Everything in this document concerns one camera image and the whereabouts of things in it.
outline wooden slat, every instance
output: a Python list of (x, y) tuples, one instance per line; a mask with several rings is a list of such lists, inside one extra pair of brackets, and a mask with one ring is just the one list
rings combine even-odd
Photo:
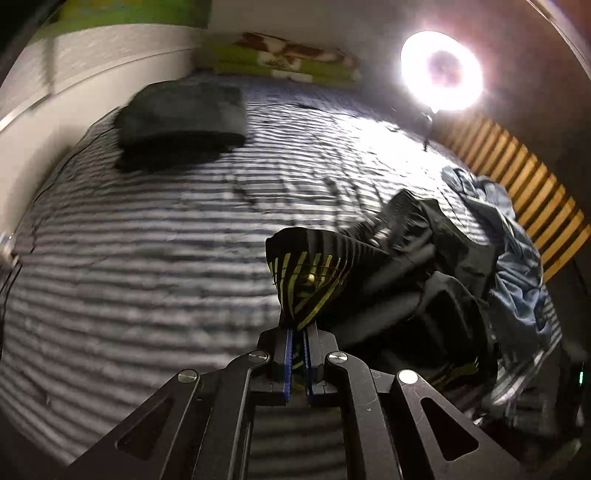
[(523, 162), (529, 154), (530, 151), (527, 149), (527, 147), (525, 145), (522, 145), (515, 157), (513, 158), (513, 160), (511, 161), (509, 169), (507, 169), (507, 171), (503, 175), (503, 178), (501, 178), (501, 181), (499, 182), (506, 189), (509, 187), (509, 182), (513, 180), (513, 177), (515, 177), (515, 175), (517, 175), (517, 172), (519, 171), (519, 169), (523, 165)]
[(534, 176), (530, 182), (525, 186), (519, 198), (513, 202), (513, 210), (517, 213), (520, 212), (525, 204), (533, 197), (534, 192), (540, 188), (540, 183), (544, 181), (544, 178), (548, 174), (548, 167), (541, 163), (538, 170), (535, 171)]
[(485, 159), (489, 158), (491, 148), (496, 142), (498, 142), (502, 131), (503, 129), (499, 124), (495, 124), (492, 127), (491, 132), (488, 134), (488, 137), (486, 137), (484, 145), (480, 149), (480, 152), (478, 152), (478, 156), (474, 160), (474, 163), (470, 166), (470, 170), (472, 170), (474, 173), (480, 175), (480, 166), (483, 164)]
[(560, 250), (566, 241), (574, 234), (575, 230), (579, 227), (581, 223), (585, 220), (585, 215), (583, 212), (579, 210), (577, 214), (573, 217), (573, 219), (569, 222), (562, 233), (558, 236), (554, 243), (552, 243), (542, 254), (542, 265), (544, 265), (548, 260), (550, 260), (558, 250)]
[(507, 130), (503, 130), (503, 133), (499, 137), (499, 140), (497, 140), (491, 153), (488, 155), (488, 158), (486, 159), (484, 166), (480, 170), (481, 175), (488, 175), (489, 172), (494, 168), (497, 159), (505, 149), (507, 143), (511, 141), (511, 138), (513, 138), (511, 134), (509, 134)]
[(550, 192), (552, 192), (556, 182), (556, 176), (554, 176), (554, 174), (550, 175), (538, 194), (526, 208), (525, 212), (523, 212), (523, 215), (519, 217), (518, 222), (520, 225), (525, 225), (530, 220), (532, 215), (542, 206), (542, 204), (547, 200), (547, 197), (550, 195)]
[(585, 227), (584, 230), (579, 233), (579, 236), (575, 239), (575, 241), (570, 244), (570, 246), (564, 251), (562, 255), (560, 255), (556, 262), (553, 262), (552, 265), (550, 265), (550, 268), (544, 272), (544, 281), (547, 282), (549, 279), (554, 277), (554, 275), (556, 275), (558, 271), (566, 265), (566, 262), (574, 257), (575, 253), (579, 251), (579, 249), (584, 245), (590, 236), (591, 225), (587, 225), (587, 227)]
[(471, 123), (468, 115), (462, 115), (462, 128), (458, 132), (456, 138), (453, 139), (452, 146), (449, 147), (450, 150), (454, 152), (456, 155), (460, 151), (464, 139), (466, 138), (466, 134), (468, 133), (468, 130), (470, 130), (470, 126)]
[(511, 138), (509, 144), (507, 145), (505, 151), (503, 152), (502, 157), (496, 163), (494, 170), (490, 174), (490, 177), (494, 181), (499, 180), (499, 177), (501, 176), (501, 173), (503, 172), (503, 170), (505, 170), (505, 167), (509, 163), (509, 160), (513, 158), (513, 155), (515, 155), (515, 152), (516, 152), (518, 146), (519, 146), (519, 141), (515, 137)]
[(460, 115), (456, 115), (451, 123), (448, 124), (448, 132), (447, 135), (442, 139), (441, 144), (451, 150), (451, 146), (453, 140), (457, 137), (460, 133), (460, 129), (462, 128), (462, 118)]
[(552, 236), (558, 231), (560, 225), (568, 218), (570, 212), (573, 211), (575, 207), (574, 199), (571, 197), (569, 198), (568, 202), (562, 207), (562, 209), (558, 212), (558, 215), (554, 217), (552, 223), (548, 225), (544, 233), (540, 235), (540, 237), (535, 241), (535, 247), (539, 250), (541, 249), (545, 243), (552, 238)]
[(460, 147), (460, 150), (457, 153), (457, 157), (460, 160), (463, 161), (464, 158), (466, 158), (466, 154), (471, 149), (471, 147), (474, 143), (474, 139), (476, 138), (478, 132), (480, 131), (483, 120), (484, 120), (484, 118), (482, 115), (478, 115), (478, 116), (474, 117), (474, 119), (472, 120), (470, 130), (468, 130), (466, 137), (464, 138), (464, 142), (462, 143), (462, 146)]
[(532, 223), (530, 225), (530, 227), (527, 229), (527, 234), (530, 237), (533, 237), (538, 232), (538, 230), (542, 227), (542, 225), (544, 225), (550, 219), (550, 215), (552, 215), (552, 213), (558, 208), (558, 206), (560, 205), (560, 202), (562, 202), (562, 199), (564, 198), (565, 194), (566, 194), (566, 189), (562, 185), (560, 187), (558, 187), (558, 190), (556, 190), (552, 199), (544, 207), (544, 210), (542, 210), (540, 212), (540, 214), (538, 215), (538, 218), (535, 219), (535, 222)]
[(466, 154), (466, 159), (464, 160), (464, 163), (466, 165), (470, 166), (470, 164), (474, 161), (474, 158), (476, 157), (476, 153), (478, 152), (478, 149), (482, 146), (482, 143), (484, 142), (485, 138), (490, 133), (492, 126), (493, 126), (493, 121), (490, 118), (482, 124), (482, 126), (478, 132), (478, 135), (476, 136), (476, 138), (474, 139), (474, 142), (472, 143), (472, 148)]
[(511, 199), (513, 199), (513, 197), (517, 194), (538, 164), (538, 157), (536, 157), (534, 154), (532, 154), (531, 157), (527, 159), (523, 165), (523, 168), (519, 172), (519, 175), (517, 175), (517, 178), (513, 182), (513, 185), (511, 185), (511, 188), (509, 188), (509, 191), (507, 192)]

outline pile of clothes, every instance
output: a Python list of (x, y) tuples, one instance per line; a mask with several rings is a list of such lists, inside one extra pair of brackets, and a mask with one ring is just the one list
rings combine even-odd
[[(370, 368), (411, 368), (449, 397), (492, 389), (501, 355), (531, 355), (549, 341), (549, 327), (536, 315), (545, 300), (537, 250), (478, 198), (483, 180), (470, 175), (443, 172), (502, 234), (502, 248), (474, 243), (436, 200), (407, 190), (340, 232), (286, 228), (266, 244), (282, 321), (298, 330), (315, 321)], [(491, 202), (508, 199), (492, 182), (487, 190)]]
[(153, 83), (119, 111), (115, 127), (122, 170), (212, 161), (246, 141), (243, 94), (217, 83)]

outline yellow stripe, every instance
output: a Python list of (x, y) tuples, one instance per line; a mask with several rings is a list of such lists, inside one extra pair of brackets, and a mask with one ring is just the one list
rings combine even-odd
[(521, 187), (526, 182), (527, 178), (534, 171), (534, 169), (538, 167), (538, 165), (539, 165), (538, 157), (536, 157), (534, 154), (532, 154), (531, 157), (528, 158), (527, 161), (523, 164), (523, 168), (519, 172), (519, 175), (517, 175), (517, 178), (515, 179), (515, 181), (511, 185), (511, 187), (509, 187), (509, 190), (507, 191), (507, 193), (509, 194), (509, 197), (511, 197), (511, 199), (513, 199), (513, 197), (515, 195), (517, 195), (517, 192), (519, 190), (521, 190)]
[(576, 206), (574, 199), (571, 197), (568, 199), (566, 204), (562, 207), (562, 210), (558, 212), (552, 223), (548, 225), (548, 227), (544, 230), (544, 233), (540, 235), (540, 237), (535, 241), (535, 247), (539, 250), (541, 249), (550, 238), (558, 231), (560, 225), (564, 223), (564, 221), (570, 215), (570, 212), (573, 211), (574, 207)]
[(474, 139), (474, 143), (472, 144), (470, 151), (466, 154), (466, 159), (464, 160), (464, 163), (466, 165), (470, 166), (470, 164), (472, 163), (472, 161), (476, 157), (476, 153), (478, 152), (478, 149), (480, 149), (480, 147), (482, 146), (482, 142), (484, 142), (484, 139), (491, 131), (491, 128), (492, 128), (492, 120), (489, 118), (484, 122), (484, 124), (480, 128), (480, 131), (478, 132), (478, 135)]
[(334, 282), (332, 282), (332, 285), (330, 286), (328, 291), (323, 295), (323, 297), (320, 299), (320, 301), (316, 304), (316, 307), (314, 307), (312, 309), (312, 311), (308, 314), (308, 316), (302, 322), (300, 322), (300, 324), (297, 326), (298, 330), (302, 330), (302, 328), (304, 328), (306, 325), (308, 325), (312, 321), (312, 319), (316, 316), (316, 314), (320, 311), (320, 309), (324, 306), (326, 301), (332, 295), (332, 293), (334, 292), (334, 290), (337, 287), (337, 285), (339, 284), (339, 282), (340, 282), (340, 278), (337, 278), (337, 279), (335, 279)]
[(472, 119), (472, 122), (471, 122), (472, 124), (470, 126), (470, 130), (468, 130), (468, 132), (466, 133), (466, 136), (464, 137), (464, 142), (462, 143), (462, 146), (460, 147), (460, 150), (457, 153), (457, 157), (460, 160), (464, 160), (464, 158), (466, 158), (466, 154), (468, 153), (468, 151), (472, 147), (472, 143), (474, 142), (474, 139), (477, 136), (478, 131), (480, 130), (480, 126), (482, 125), (482, 121), (483, 121), (482, 115), (476, 115)]
[(310, 312), (310, 314), (306, 317), (306, 319), (304, 319), (304, 321), (298, 325), (298, 327), (297, 327), (298, 330), (301, 330), (303, 327), (308, 325), (308, 323), (310, 323), (310, 321), (314, 317), (314, 315), (316, 315), (316, 313), (318, 313), (318, 310), (320, 310), (320, 307), (322, 307), (322, 305), (324, 305), (324, 303), (326, 302), (326, 300), (328, 299), (330, 294), (332, 294), (332, 292), (335, 289), (335, 286), (338, 284), (338, 282), (341, 282), (341, 283), (345, 282), (345, 277), (347, 276), (346, 268), (347, 268), (347, 259), (345, 258), (345, 263), (343, 264), (342, 270), (339, 272), (339, 276), (335, 278), (335, 281), (333, 282), (333, 284), (329, 288), (328, 292), (324, 295), (324, 297), (322, 297), (322, 299), (316, 305), (316, 307), (312, 310), (312, 312)]
[(558, 208), (560, 202), (564, 198), (566, 194), (566, 189), (561, 185), (556, 190), (556, 193), (552, 197), (552, 199), (548, 202), (548, 205), (544, 207), (544, 210), (538, 215), (538, 218), (535, 219), (535, 222), (531, 224), (531, 226), (527, 229), (527, 234), (532, 237), (534, 236), (538, 230), (544, 225), (546, 220), (550, 218), (550, 215)]
[(332, 255), (327, 255), (326, 260), (324, 261), (324, 268), (322, 269), (322, 273), (320, 274), (320, 287), (324, 283), (324, 279), (326, 278), (326, 272), (328, 272), (331, 260)]
[(584, 245), (584, 243), (589, 239), (590, 236), (591, 225), (587, 225), (587, 227), (585, 227), (585, 229), (579, 234), (577, 239), (570, 244), (570, 246), (564, 251), (562, 255), (560, 255), (558, 260), (554, 262), (552, 266), (544, 272), (544, 281), (548, 281), (549, 279), (554, 277), (558, 270), (560, 270), (566, 264), (567, 261), (573, 258), (573, 255), (577, 251), (579, 251), (579, 248), (581, 248)]
[(503, 185), (505, 188), (508, 188), (509, 182), (513, 180), (513, 177), (515, 177), (515, 175), (517, 175), (517, 172), (521, 168), (521, 164), (527, 158), (529, 153), (530, 151), (527, 149), (527, 147), (525, 145), (522, 145), (519, 151), (517, 152), (517, 155), (515, 155), (515, 158), (511, 161), (511, 164), (509, 165), (509, 168), (503, 175), (503, 178), (501, 178), (501, 181), (499, 182), (501, 185)]
[[(312, 261), (312, 266), (310, 267), (310, 274), (308, 275), (308, 279), (315, 278), (316, 267), (318, 266), (318, 262), (320, 261), (321, 257), (322, 257), (322, 254), (314, 255), (314, 260)], [(314, 280), (308, 280), (308, 282), (306, 282), (306, 285), (309, 287), (311, 287), (313, 284), (314, 284)]]
[(285, 254), (283, 258), (283, 268), (281, 269), (281, 283), (279, 285), (279, 303), (281, 304), (281, 310), (285, 311), (283, 306), (283, 281), (285, 280), (285, 272), (287, 271), (287, 262), (289, 262), (291, 253)]
[(456, 155), (460, 151), (463, 140), (466, 137), (468, 130), (470, 130), (470, 125), (471, 125), (470, 119), (468, 118), (468, 115), (465, 113), (462, 114), (461, 122), (462, 122), (462, 127), (461, 127), (460, 131), (457, 133), (457, 137), (454, 139), (452, 146), (449, 148)]
[(470, 166), (470, 170), (472, 170), (474, 173), (480, 173), (482, 162), (488, 158), (488, 154), (491, 151), (492, 146), (499, 140), (501, 132), (502, 128), (500, 125), (495, 124), (495, 126), (492, 127), (491, 133), (489, 133), (488, 137), (486, 138), (486, 142), (478, 152), (478, 156), (474, 160), (474, 163)]
[(519, 217), (518, 222), (520, 225), (525, 225), (532, 217), (532, 215), (538, 210), (538, 208), (541, 207), (543, 201), (546, 200), (546, 197), (550, 195), (550, 192), (554, 188), (554, 185), (556, 185), (556, 181), (557, 180), (554, 174), (550, 175), (550, 178), (546, 180), (546, 183), (544, 183), (541, 190), (534, 197), (534, 199), (530, 203), (530, 206), (527, 207), (525, 212), (523, 212), (523, 214)]
[(513, 202), (513, 210), (515, 213), (518, 213), (523, 210), (523, 207), (528, 202), (530, 197), (534, 194), (534, 192), (540, 186), (540, 183), (548, 173), (548, 168), (543, 163), (540, 164), (540, 167), (534, 173), (534, 176), (530, 180), (530, 182), (526, 185), (525, 190), (521, 193), (517, 200)]
[(511, 135), (507, 130), (503, 130), (503, 133), (499, 136), (495, 147), (492, 149), (491, 154), (488, 155), (486, 159), (486, 163), (481, 168), (479, 174), (481, 175), (488, 175), (489, 172), (494, 168), (496, 164), (496, 159), (499, 158), (499, 155), (505, 150), (507, 144), (511, 141)]
[(291, 317), (294, 316), (294, 285), (296, 283), (297, 277), (300, 275), (301, 266), (304, 263), (304, 260), (308, 256), (308, 252), (302, 252), (298, 261), (297, 265), (294, 268), (294, 272), (291, 274), (290, 282), (287, 285), (287, 303), (290, 306)]
[(562, 246), (571, 237), (571, 235), (575, 232), (584, 219), (585, 217), (583, 212), (579, 210), (566, 226), (566, 228), (562, 231), (562, 233), (558, 236), (558, 238), (554, 241), (554, 243), (550, 245), (542, 254), (542, 265), (550, 260), (556, 254), (556, 252), (562, 248)]
[(447, 148), (450, 148), (453, 143), (453, 139), (456, 138), (460, 129), (462, 127), (462, 121), (460, 118), (455, 117), (448, 123), (448, 132), (447, 135), (443, 138), (441, 142), (442, 145), (445, 145)]
[[(339, 267), (339, 263), (340, 263), (340, 257), (337, 260), (334, 273), (337, 272), (337, 268)], [(345, 264), (343, 265), (343, 270), (345, 270), (345, 267), (346, 266), (347, 266), (347, 259), (345, 259)], [(299, 311), (304, 307), (304, 305), (306, 305), (306, 303), (308, 302), (308, 300), (310, 300), (313, 296), (314, 296), (314, 294), (310, 294), (306, 298), (304, 298), (301, 302), (299, 302), (299, 304), (295, 307), (295, 313), (298, 314)]]
[(519, 142), (517, 141), (517, 139), (515, 137), (511, 138), (511, 141), (509, 142), (509, 145), (507, 145), (507, 148), (505, 149), (503, 156), (497, 162), (495, 168), (491, 172), (490, 177), (494, 181), (499, 181), (501, 173), (503, 172), (503, 170), (505, 170), (505, 167), (509, 163), (509, 160), (513, 158), (513, 155), (515, 154), (518, 146)]

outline wall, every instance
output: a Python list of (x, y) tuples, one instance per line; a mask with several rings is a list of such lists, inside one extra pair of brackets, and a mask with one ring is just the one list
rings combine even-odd
[(479, 106), (552, 167), (591, 111), (589, 79), (577, 57), (525, 0), (215, 0), (209, 30), (341, 47), (361, 59), (367, 97), (410, 123), (420, 112), (401, 81), (400, 49), (417, 31), (441, 31), (479, 59), (485, 78)]
[(67, 34), (55, 45), (51, 87), (43, 42), (27, 47), (0, 88), (0, 231), (16, 229), (47, 173), (91, 124), (144, 86), (192, 71), (200, 40), (199, 29), (173, 25)]

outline white wall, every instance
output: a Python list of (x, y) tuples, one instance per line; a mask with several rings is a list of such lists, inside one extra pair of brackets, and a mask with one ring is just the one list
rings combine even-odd
[(47, 42), (28, 46), (0, 87), (0, 231), (15, 231), (53, 165), (91, 124), (144, 86), (190, 73), (202, 37), (197, 28), (142, 24), (62, 35), (52, 87)]
[(0, 132), (0, 231), (15, 231), (52, 166), (113, 108), (144, 86), (185, 76), (193, 52), (160, 53), (88, 76), (25, 111)]

